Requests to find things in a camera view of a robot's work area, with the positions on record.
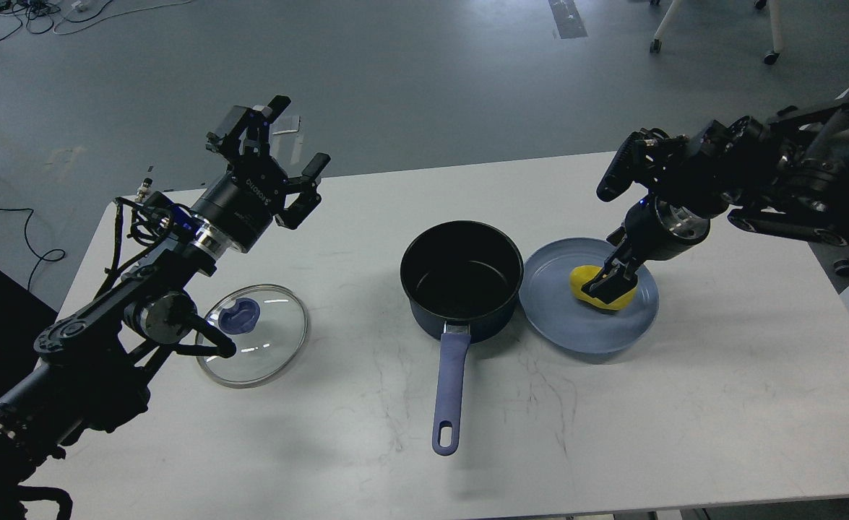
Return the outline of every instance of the saucepan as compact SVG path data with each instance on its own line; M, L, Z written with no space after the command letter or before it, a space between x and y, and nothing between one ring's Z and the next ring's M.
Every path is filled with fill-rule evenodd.
M466 352L470 343L491 338L510 321L523 259L496 228L457 220L415 238L402 257L400 275L415 321L440 339L431 446L450 455L460 444Z

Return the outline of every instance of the glass pot lid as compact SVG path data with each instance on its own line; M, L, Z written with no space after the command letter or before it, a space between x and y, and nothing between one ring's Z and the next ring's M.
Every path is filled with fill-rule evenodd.
M309 313L291 290L279 285L252 285L216 303L206 321L237 346L230 358L199 356L200 368L215 382L232 388L263 384L283 369L305 342ZM212 345L202 334L197 345Z

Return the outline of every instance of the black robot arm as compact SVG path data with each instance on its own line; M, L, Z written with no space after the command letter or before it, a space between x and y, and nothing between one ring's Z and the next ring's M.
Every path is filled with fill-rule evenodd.
M849 93L808 110L791 106L762 124L717 121L693 138L633 132L597 188L609 202L634 182L649 194L608 237L616 250L582 289L611 303L636 285L646 260L668 260L703 241L711 218L802 241L849 244Z
M266 108L236 106L207 135L207 146L229 167L193 207L174 204L160 192L144 204L115 200L117 253L123 205L131 205L137 218L133 233L144 226L151 243L124 264L127 269L137 260L113 286L124 268L115 269L116 254L97 297L40 334L34 345L40 366L0 398L0 518L24 517L21 501L33 500L58 501L59 518L67 518L67 493L19 484L48 457L63 458L62 446L77 442L86 429L113 432L146 411L147 385L171 353L235 355L235 343L197 315L184 286L196 273L212 276L229 247L248 251L275 218L295 228L321 201L317 178L327 155L316 155L296 178L270 155L270 124L288 103L276 96ZM289 194L298 198L285 207ZM143 339L129 352L118 338L123 325ZM191 330L216 346L181 344Z

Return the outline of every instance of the handle hole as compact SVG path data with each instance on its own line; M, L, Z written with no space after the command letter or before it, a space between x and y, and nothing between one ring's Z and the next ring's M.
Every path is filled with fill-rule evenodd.
M444 448L449 448L450 444L453 442L453 425L450 424L450 421L444 421L440 423L440 438L438 438L437 443L443 446Z

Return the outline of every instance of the chair leg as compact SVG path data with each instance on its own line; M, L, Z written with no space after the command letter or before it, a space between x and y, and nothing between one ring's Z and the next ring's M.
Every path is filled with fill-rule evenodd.
M774 42L774 52L784 52L784 37L780 33L780 0L768 0L768 10L771 14L771 39Z
M668 29L668 24L671 23L675 14L678 13L678 8L681 7L682 1L683 0L674 0L671 3L671 6L668 6L668 12L665 13L662 23L660 23L658 25L658 29L655 30L655 36L652 37L652 44L649 46L649 52L657 53L659 50L662 50L662 35L665 34L665 30Z

